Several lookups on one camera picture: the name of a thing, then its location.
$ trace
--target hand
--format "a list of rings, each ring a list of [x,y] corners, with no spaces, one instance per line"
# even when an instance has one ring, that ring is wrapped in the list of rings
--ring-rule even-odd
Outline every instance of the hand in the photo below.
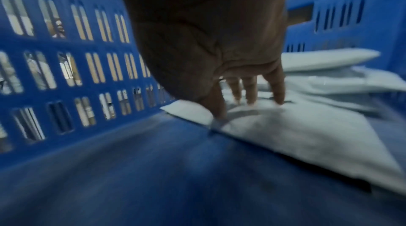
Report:
[[[285,98],[281,53],[285,0],[125,0],[137,46],[156,80],[174,97],[225,116],[223,76],[236,101],[257,99],[257,75]]]

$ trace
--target blue crate floor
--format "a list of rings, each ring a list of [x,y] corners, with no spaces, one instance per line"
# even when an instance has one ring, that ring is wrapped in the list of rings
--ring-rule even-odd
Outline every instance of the blue crate floor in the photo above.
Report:
[[[371,124],[389,141],[404,134],[378,119]],[[405,144],[388,148],[406,168]],[[377,198],[343,177],[165,113],[0,179],[0,225],[8,226],[406,225],[403,199]]]

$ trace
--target finger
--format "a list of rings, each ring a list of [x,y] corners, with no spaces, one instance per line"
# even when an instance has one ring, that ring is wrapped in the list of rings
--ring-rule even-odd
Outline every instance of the finger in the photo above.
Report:
[[[282,105],[285,100],[285,74],[283,73],[282,64],[279,65],[268,74],[263,75],[271,86],[276,103]]]
[[[234,99],[237,104],[240,104],[241,101],[241,85],[240,85],[240,78],[238,77],[227,77],[225,78],[228,86],[231,88],[231,92],[233,93]]]
[[[206,97],[197,101],[197,103],[209,110],[215,118],[225,118],[226,106],[219,81],[216,81],[211,88],[210,93]]]
[[[254,104],[258,98],[257,77],[242,77],[241,80],[245,89],[247,104]]]

